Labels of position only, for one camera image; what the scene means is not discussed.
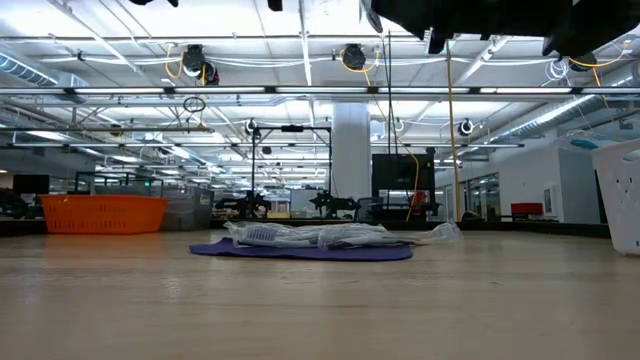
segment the orange plastic crate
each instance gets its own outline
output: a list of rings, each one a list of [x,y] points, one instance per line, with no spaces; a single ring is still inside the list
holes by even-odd
[[[40,195],[52,234],[157,232],[167,199],[131,195]]]

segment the purple mat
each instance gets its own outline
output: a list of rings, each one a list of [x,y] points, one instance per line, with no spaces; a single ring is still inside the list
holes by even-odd
[[[270,247],[233,246],[231,238],[223,238],[216,244],[190,245],[189,250],[196,255],[234,256],[271,259],[302,259],[324,261],[395,261],[410,259],[413,252],[409,245],[392,247],[371,247],[342,250],[321,250],[318,248],[280,249]]]

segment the wooden floor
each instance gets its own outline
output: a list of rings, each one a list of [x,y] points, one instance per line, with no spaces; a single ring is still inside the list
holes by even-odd
[[[0,239],[0,358],[640,358],[640,259],[608,241],[466,233],[392,263],[189,254],[221,234]]]

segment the white pillar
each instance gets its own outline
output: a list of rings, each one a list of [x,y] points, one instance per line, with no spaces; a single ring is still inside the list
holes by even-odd
[[[333,105],[333,179],[335,197],[371,197],[371,144],[367,104]]]

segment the white laundry basket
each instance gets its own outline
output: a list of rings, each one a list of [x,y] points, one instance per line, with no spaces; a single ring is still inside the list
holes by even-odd
[[[622,254],[640,255],[640,139],[593,151],[600,191],[607,212],[613,247]]]

